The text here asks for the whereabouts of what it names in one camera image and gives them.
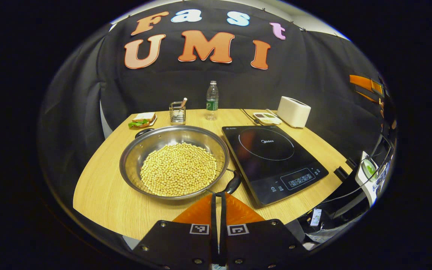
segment green object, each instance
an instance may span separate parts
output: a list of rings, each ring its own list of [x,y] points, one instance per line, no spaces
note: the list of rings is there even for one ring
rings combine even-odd
[[[364,165],[362,166],[362,168],[363,168],[364,174],[366,175],[366,177],[368,179],[370,179],[370,181],[373,182],[374,180],[376,180],[376,178],[378,176],[378,174],[375,173],[377,171],[376,167],[374,167],[374,165],[367,159],[364,160],[363,163],[364,163]]]
[[[132,126],[140,126],[140,125],[146,124],[147,122],[149,122],[149,121],[147,119],[144,119],[144,120],[138,121],[138,122],[131,122],[127,126],[129,126],[129,128],[130,128]]]
[[[371,166],[367,165],[367,171],[369,171],[369,173],[372,175],[375,171],[373,168],[371,168]]]
[[[216,111],[218,109],[218,101],[217,100],[207,100],[206,101],[206,110]]]

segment metal utensil holder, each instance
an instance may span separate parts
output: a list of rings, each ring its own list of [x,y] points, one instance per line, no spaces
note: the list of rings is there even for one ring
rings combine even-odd
[[[171,125],[186,124],[186,106],[181,106],[182,101],[172,102],[169,105],[169,120]]]

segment plastic water bottle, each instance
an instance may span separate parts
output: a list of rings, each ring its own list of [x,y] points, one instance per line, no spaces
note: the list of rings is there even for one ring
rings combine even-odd
[[[211,81],[208,91],[206,92],[206,119],[216,120],[218,111],[219,92],[216,81]]]

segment blue letter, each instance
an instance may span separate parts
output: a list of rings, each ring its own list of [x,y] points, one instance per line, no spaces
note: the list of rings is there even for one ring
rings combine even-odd
[[[249,25],[249,15],[237,12],[237,11],[230,11],[228,12],[227,19],[229,24],[235,24],[237,26],[248,26]]]
[[[200,10],[181,10],[176,12],[176,16],[171,21],[174,23],[197,22],[202,19],[200,15]]]

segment wooden table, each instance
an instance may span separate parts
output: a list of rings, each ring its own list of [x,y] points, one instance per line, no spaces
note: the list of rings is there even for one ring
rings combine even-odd
[[[246,110],[250,115],[264,110]],[[218,119],[209,121],[204,118],[205,109],[187,110],[186,125],[199,126],[223,136],[221,127],[254,125],[254,123],[238,109],[219,109]],[[148,128],[162,128],[170,125],[168,111],[156,112],[157,120]],[[131,188],[120,174],[120,156],[125,147],[134,140],[134,136],[143,128],[128,128],[128,123],[135,114],[128,117],[109,135],[89,160],[79,177],[74,191],[73,207],[93,222],[136,239],[142,239],[154,223],[160,219],[171,221],[199,200],[207,192],[195,198],[181,201],[151,198]],[[279,127],[293,137],[310,154],[312,154],[328,171],[329,175],[312,186],[305,188],[294,196],[281,202],[257,208],[251,192],[242,180],[242,184],[233,196],[246,203],[265,219],[280,219],[284,224],[291,222],[307,213],[318,203],[327,198],[341,184],[334,174],[341,166],[347,173],[351,171],[346,159],[325,140],[307,128],[291,128],[286,123]],[[229,169],[235,169],[231,157]],[[211,187],[213,191],[221,191],[226,187],[233,173],[227,171],[223,177]]]

